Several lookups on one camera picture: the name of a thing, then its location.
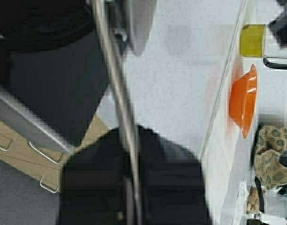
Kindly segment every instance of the metal pole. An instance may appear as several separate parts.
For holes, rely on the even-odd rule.
[[[116,111],[120,123],[122,144],[129,152],[134,182],[134,199],[137,214],[137,224],[142,225],[141,186],[139,180],[138,153],[140,142],[135,123],[126,82],[123,76],[121,55],[115,42],[113,30],[108,24],[106,3],[108,0],[91,0],[96,28],[108,67],[110,85],[113,91]]]

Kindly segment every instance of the orange plastic bowl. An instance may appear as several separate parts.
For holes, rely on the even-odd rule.
[[[257,95],[257,70],[255,65],[251,70],[235,81],[232,85],[229,115],[242,130],[243,138],[249,134],[252,124]]]

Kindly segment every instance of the white wall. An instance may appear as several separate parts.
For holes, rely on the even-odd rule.
[[[198,153],[225,72],[242,0],[159,0],[150,40],[125,72],[138,123]],[[108,97],[98,115],[115,127]]]

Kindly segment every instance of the patterned cloth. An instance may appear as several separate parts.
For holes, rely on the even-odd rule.
[[[287,168],[279,157],[287,148],[287,129],[263,126],[259,131],[254,168],[256,176],[268,190],[287,184]]]

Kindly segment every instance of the yellow container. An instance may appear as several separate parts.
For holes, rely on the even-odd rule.
[[[244,57],[263,57],[265,25],[253,24],[242,28],[240,53]]]

